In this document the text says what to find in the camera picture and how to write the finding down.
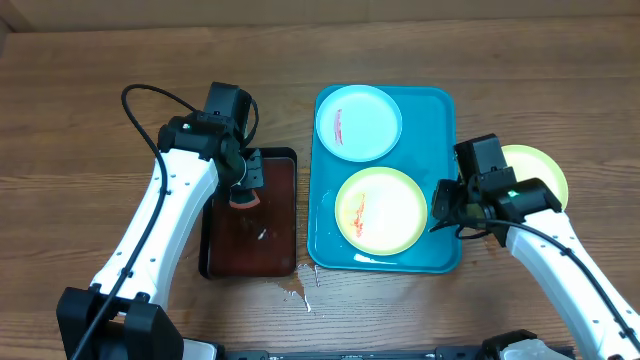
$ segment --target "blue plastic tray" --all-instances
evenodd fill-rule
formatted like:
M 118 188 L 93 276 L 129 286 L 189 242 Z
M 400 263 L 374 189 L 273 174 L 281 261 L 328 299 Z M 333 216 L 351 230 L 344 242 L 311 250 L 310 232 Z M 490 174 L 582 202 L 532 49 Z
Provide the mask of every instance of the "blue plastic tray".
M 316 99 L 320 104 L 333 91 L 332 85 Z M 353 247 L 340 233 L 334 207 L 338 190 L 354 173 L 371 166 L 386 166 L 411 177 L 422 189 L 427 204 L 440 179 L 455 179 L 456 142 L 453 100 L 444 91 L 430 87 L 376 86 L 389 94 L 402 112 L 402 134 L 396 146 L 380 159 L 354 163 L 331 154 L 313 131 L 311 145 L 311 189 L 309 193 L 309 255 L 320 266 L 335 269 L 377 270 L 442 274 L 460 262 L 461 245 L 454 229 L 428 233 L 436 224 L 429 215 L 427 227 L 408 250 L 391 256 L 376 256 Z

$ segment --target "wooden table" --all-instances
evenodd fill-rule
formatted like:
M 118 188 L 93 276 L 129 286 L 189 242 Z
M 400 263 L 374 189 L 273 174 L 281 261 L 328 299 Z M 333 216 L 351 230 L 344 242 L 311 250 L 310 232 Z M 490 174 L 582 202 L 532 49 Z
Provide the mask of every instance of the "wooden table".
M 432 85 L 449 92 L 458 139 L 489 132 L 537 147 L 569 181 L 568 213 L 593 258 L 640 308 L 640 18 L 445 21 L 345 26 L 12 34 L 0 60 L 0 357 L 62 359 L 55 318 L 120 241 L 152 168 L 120 91 L 168 89 L 202 106 L 211 81 L 260 104 L 259 146 L 300 159 L 299 264 L 306 250 L 317 93 L 334 83 Z M 150 133 L 179 105 L 136 92 Z M 230 349 L 428 349 L 519 328 L 570 344 L 531 275 L 493 242 L 464 243 L 449 275 L 319 270 L 292 279 L 197 272 L 198 228 L 169 315 L 183 336 Z

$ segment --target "red sauce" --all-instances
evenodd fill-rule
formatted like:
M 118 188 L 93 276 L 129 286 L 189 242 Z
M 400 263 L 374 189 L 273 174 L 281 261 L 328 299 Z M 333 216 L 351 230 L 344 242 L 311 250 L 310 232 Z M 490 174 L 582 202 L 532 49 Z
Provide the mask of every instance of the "red sauce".
M 360 207 L 356 211 L 356 220 L 353 222 L 353 226 L 356 227 L 356 236 L 357 237 L 361 237 L 362 236 L 362 230 L 363 230 L 363 227 L 364 227 L 364 222 L 362 221 L 362 213 L 364 212 L 365 195 L 366 194 L 362 194 L 362 200 L 360 200 Z
M 339 109 L 336 112 L 336 119 L 333 122 L 333 132 L 336 135 L 336 144 L 344 145 L 342 143 L 342 122 L 340 122 L 340 117 L 342 116 L 342 109 Z

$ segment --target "yellow plate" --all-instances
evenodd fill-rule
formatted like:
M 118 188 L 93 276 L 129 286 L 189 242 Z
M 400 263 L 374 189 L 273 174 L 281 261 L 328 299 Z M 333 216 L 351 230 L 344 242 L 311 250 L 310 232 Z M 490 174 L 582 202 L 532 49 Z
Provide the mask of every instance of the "yellow plate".
M 404 173 L 372 167 L 353 174 L 336 198 L 336 221 L 357 249 L 393 255 L 410 248 L 427 225 L 427 202 Z
M 549 190 L 560 200 L 562 209 L 569 202 L 569 185 L 560 166 L 542 151 L 526 145 L 505 145 L 502 152 L 507 165 L 513 167 L 516 180 L 531 178 L 542 180 Z

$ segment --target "white plate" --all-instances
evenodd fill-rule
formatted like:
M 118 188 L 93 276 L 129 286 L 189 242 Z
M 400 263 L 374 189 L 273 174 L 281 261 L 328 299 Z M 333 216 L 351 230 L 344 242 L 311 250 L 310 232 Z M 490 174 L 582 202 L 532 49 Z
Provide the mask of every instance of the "white plate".
M 350 85 L 331 93 L 316 114 L 322 144 L 339 158 L 354 162 L 387 154 L 400 139 L 402 115 L 384 91 Z

